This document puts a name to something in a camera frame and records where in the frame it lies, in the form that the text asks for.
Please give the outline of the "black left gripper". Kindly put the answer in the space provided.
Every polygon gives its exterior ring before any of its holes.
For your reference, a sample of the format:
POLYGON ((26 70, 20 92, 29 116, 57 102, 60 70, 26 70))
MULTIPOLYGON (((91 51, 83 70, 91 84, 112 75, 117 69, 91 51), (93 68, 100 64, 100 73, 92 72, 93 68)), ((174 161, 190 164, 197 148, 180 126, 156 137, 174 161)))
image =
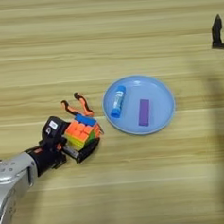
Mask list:
POLYGON ((62 136, 56 139, 45 138, 37 146, 26 150, 26 154, 29 154, 35 161, 38 176, 41 176, 47 170, 51 168, 57 169, 66 163, 67 156, 76 159, 78 164, 82 163, 97 148, 99 141, 99 138, 94 138, 83 149, 77 152, 67 145, 66 139, 62 136))

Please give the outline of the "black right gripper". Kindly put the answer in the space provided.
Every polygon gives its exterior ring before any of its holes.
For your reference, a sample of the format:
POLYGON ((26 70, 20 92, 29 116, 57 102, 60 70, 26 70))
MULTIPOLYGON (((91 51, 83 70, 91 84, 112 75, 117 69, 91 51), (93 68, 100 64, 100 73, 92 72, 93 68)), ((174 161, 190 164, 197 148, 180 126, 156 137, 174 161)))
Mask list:
POLYGON ((222 29, 222 20, 221 17, 217 14, 215 17, 215 21, 212 26, 212 41, 213 49, 223 49, 224 50, 224 43, 221 41, 221 29, 222 29))

